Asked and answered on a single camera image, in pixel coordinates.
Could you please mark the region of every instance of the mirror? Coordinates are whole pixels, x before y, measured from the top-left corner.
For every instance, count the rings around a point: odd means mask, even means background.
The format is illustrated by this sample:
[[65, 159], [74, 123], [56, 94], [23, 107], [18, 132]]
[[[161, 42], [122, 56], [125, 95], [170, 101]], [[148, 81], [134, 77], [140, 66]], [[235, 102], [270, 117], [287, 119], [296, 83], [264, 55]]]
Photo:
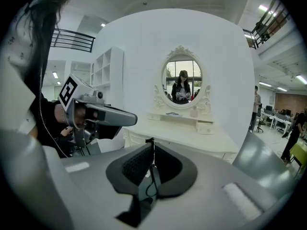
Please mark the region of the mirror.
[[201, 69], [192, 57], [176, 55], [166, 63], [162, 88], [169, 101], [188, 104], [196, 98], [201, 83]]

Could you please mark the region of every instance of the window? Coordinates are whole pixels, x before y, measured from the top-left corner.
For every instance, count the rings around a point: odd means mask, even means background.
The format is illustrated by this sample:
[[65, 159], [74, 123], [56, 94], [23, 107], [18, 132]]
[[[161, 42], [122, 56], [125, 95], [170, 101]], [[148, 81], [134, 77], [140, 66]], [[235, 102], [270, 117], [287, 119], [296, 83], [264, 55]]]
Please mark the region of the window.
[[189, 76], [189, 85], [193, 95], [201, 88], [201, 69], [194, 60], [178, 60], [168, 62], [166, 65], [165, 76], [162, 82], [166, 83], [167, 93], [172, 93], [173, 84], [177, 81], [180, 71], [186, 70]]

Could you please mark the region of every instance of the yellow chair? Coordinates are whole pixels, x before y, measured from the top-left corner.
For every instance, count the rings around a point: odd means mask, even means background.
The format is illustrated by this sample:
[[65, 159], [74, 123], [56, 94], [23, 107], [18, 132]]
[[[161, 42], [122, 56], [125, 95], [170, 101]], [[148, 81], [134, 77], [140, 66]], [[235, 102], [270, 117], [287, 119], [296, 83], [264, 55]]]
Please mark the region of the yellow chair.
[[297, 176], [298, 172], [301, 170], [303, 171], [304, 167], [307, 164], [307, 146], [303, 142], [297, 142], [291, 149], [290, 149], [290, 155], [293, 155], [294, 158], [292, 160], [295, 160], [299, 164], [299, 169], [295, 175]]

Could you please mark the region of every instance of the black railing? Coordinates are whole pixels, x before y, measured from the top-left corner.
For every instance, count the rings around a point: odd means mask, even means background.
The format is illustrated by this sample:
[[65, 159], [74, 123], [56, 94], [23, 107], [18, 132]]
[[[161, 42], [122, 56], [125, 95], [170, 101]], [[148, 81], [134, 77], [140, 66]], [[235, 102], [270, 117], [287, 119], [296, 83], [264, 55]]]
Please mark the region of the black railing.
[[71, 48], [92, 52], [95, 38], [79, 32], [55, 29], [52, 36], [51, 47]]
[[277, 0], [272, 0], [269, 8], [260, 21], [256, 23], [256, 26], [252, 31], [243, 29], [249, 47], [258, 48], [260, 45], [264, 44], [289, 20], [290, 14], [285, 7], [278, 10], [282, 5], [281, 2], [278, 2], [276, 8], [272, 11], [276, 1]]

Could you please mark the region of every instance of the white mirror frame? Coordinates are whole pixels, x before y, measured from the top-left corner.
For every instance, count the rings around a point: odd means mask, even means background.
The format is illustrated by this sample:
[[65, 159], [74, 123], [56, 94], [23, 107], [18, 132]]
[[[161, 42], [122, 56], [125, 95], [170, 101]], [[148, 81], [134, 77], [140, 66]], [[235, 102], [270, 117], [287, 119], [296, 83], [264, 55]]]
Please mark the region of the white mirror frame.
[[[183, 105], [176, 104], [172, 102], [171, 100], [169, 100], [168, 97], [164, 94], [164, 91], [162, 88], [162, 75], [165, 70], [165, 67], [172, 58], [178, 55], [185, 55], [185, 56], [191, 57], [198, 64], [201, 70], [201, 75], [202, 75], [200, 92], [198, 93], [198, 95], [193, 101], [191, 101], [188, 104], [183, 104]], [[159, 78], [157, 81], [158, 84], [155, 85], [155, 97], [154, 97], [154, 102], [153, 102], [154, 108], [162, 109], [165, 104], [167, 104], [171, 108], [179, 109], [179, 110], [190, 109], [196, 106], [196, 108], [201, 114], [203, 115], [211, 114], [211, 105], [209, 101], [209, 94], [210, 94], [211, 87], [210, 85], [207, 85], [206, 77], [207, 77], [207, 72], [206, 72], [204, 65], [200, 61], [200, 59], [196, 55], [194, 55], [191, 51], [189, 51], [189, 49], [185, 49], [183, 46], [178, 46], [177, 48], [175, 48], [175, 50], [172, 50], [167, 55], [166, 59], [162, 63], [162, 67], [158, 74], [158, 78]]]

